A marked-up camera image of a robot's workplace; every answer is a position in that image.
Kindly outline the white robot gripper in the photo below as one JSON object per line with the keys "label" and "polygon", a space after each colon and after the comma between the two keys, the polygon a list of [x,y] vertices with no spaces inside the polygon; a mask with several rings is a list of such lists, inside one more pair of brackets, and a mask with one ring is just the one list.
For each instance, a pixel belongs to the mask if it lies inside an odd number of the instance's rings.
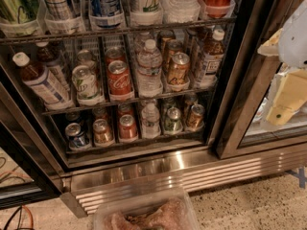
{"label": "white robot gripper", "polygon": [[[282,29],[260,45],[257,53],[265,57],[279,56],[292,67],[307,67],[307,0],[288,18]],[[280,80],[266,120],[274,126],[285,125],[307,102],[307,71],[295,70]]]}

